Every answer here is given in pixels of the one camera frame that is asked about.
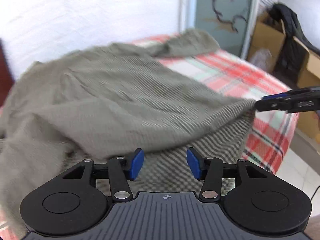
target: wrinkled cloth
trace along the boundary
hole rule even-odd
[[[199,191],[185,150],[235,163],[254,119],[253,99],[225,97],[155,57],[213,52],[206,32],[148,48],[112,44],[36,62],[12,88],[0,117],[0,205],[18,237],[22,199],[84,158],[104,163],[145,151],[137,191]],[[224,181],[223,188],[230,188]],[[108,184],[97,187],[108,191]]]

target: bed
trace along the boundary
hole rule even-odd
[[[134,44],[149,46],[164,42],[169,37],[154,36],[136,41]],[[194,78],[228,96],[259,100],[265,95],[289,90],[273,76],[223,50],[196,57],[158,60],[171,70]],[[242,157],[275,174],[289,148],[298,117],[299,114],[286,114],[281,111],[257,112]],[[17,239],[1,211],[0,237],[3,240]]]

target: white floor tile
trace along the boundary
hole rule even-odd
[[[320,215],[320,189],[317,191],[316,195],[312,200],[312,212],[311,216]]]
[[[316,187],[320,185],[320,175],[316,173],[311,167],[308,167],[307,173],[304,178],[306,181]]]
[[[295,168],[291,166],[290,163],[283,162],[276,176],[297,187],[298,189],[302,189],[303,187],[304,178]]]
[[[304,193],[306,193],[309,198],[312,197],[312,195],[315,192],[315,190],[316,190],[316,186],[315,185],[311,184],[310,182],[308,182],[306,180],[303,182],[302,191]]]
[[[294,167],[298,173],[304,177],[307,173],[308,164],[306,164],[295,152],[293,152],[290,148],[284,157],[284,162],[289,163],[292,167]]]

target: metal rivet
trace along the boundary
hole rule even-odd
[[[130,196],[130,193],[127,191],[118,191],[115,193],[115,197],[118,199],[125,199]]]
[[[218,196],[218,193],[213,190],[207,190],[202,193],[202,196],[205,198],[216,198]]]

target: plaid tablecloth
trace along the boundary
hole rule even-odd
[[[155,42],[164,42],[168,38],[168,35],[161,35],[134,43],[148,46]],[[289,90],[276,78],[223,50],[197,57],[158,60],[166,67],[228,96],[259,100],[263,96]],[[253,130],[242,153],[243,158],[276,173],[290,145],[298,117],[299,114],[286,114],[281,111],[257,112]],[[3,240],[17,239],[1,211],[0,237]]]

